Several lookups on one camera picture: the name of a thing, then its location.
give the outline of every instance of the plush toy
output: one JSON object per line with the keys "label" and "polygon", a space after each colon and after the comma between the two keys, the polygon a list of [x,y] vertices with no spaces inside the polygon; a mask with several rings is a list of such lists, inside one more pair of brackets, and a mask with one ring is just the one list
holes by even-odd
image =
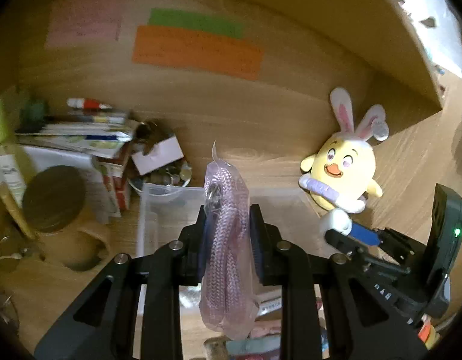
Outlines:
{"label": "plush toy", "polygon": [[299,185],[311,192],[316,203],[324,209],[339,207],[354,214],[364,210],[364,192],[377,197],[383,195],[381,187],[373,180],[376,160],[373,148],[366,141],[372,136],[385,140],[389,128],[383,107],[376,104],[354,130],[348,92],[335,88],[330,98],[341,132],[333,134],[318,154],[301,161],[301,170],[309,173],[301,176]]}

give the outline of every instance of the green sticky note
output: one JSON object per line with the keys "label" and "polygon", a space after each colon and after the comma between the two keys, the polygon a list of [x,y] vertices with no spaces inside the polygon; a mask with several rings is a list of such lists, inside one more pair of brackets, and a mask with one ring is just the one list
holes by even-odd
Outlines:
{"label": "green sticky note", "polygon": [[179,9],[153,8],[148,24],[205,31],[236,39],[241,39],[243,32],[243,25],[240,23],[234,23],[220,16],[204,15]]}

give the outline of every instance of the mug lid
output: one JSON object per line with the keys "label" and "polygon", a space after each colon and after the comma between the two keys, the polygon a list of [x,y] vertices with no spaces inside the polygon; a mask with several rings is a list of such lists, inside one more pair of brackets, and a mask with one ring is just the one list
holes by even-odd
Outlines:
{"label": "mug lid", "polygon": [[24,218],[42,233],[61,230],[79,215],[85,197],[84,180],[76,168],[47,168],[31,180],[24,192]]}

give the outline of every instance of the plush toy eye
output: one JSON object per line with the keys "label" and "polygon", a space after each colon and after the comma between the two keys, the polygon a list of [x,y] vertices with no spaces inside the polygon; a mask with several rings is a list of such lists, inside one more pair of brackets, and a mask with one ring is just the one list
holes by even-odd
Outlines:
{"label": "plush toy eye", "polygon": [[352,157],[350,155],[347,155],[346,157],[343,158],[343,166],[345,168],[348,168],[352,165]]}
{"label": "plush toy eye", "polygon": [[334,155],[336,154],[336,150],[330,149],[328,151],[328,160],[331,161],[334,158]]}

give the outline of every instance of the mug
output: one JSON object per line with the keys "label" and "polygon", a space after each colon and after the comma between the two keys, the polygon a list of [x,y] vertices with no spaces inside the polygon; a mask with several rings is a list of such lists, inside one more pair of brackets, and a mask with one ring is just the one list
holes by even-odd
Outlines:
{"label": "mug", "polygon": [[110,254],[109,229],[86,204],[84,180],[74,167],[50,167],[36,175],[24,192],[23,214],[45,258],[86,271]]}

